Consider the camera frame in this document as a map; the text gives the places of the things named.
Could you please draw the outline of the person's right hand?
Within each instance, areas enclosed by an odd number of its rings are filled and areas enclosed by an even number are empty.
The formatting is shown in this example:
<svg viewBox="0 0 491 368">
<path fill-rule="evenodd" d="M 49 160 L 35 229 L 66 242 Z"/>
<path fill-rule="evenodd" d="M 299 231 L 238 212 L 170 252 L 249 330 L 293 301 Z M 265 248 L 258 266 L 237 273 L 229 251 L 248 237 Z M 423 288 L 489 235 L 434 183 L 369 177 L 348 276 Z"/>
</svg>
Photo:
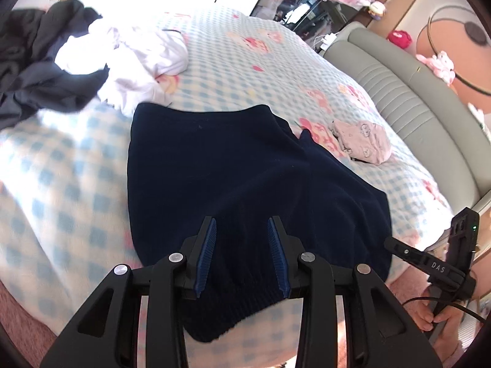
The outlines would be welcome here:
<svg viewBox="0 0 491 368">
<path fill-rule="evenodd" d="M 456 307 L 447 306 L 439 314 L 434 314 L 428 301 L 419 300 L 415 302 L 411 316 L 423 332 L 430 332 L 435 325 L 443 323 L 442 332 L 453 333 L 458 331 L 464 313 Z"/>
</svg>

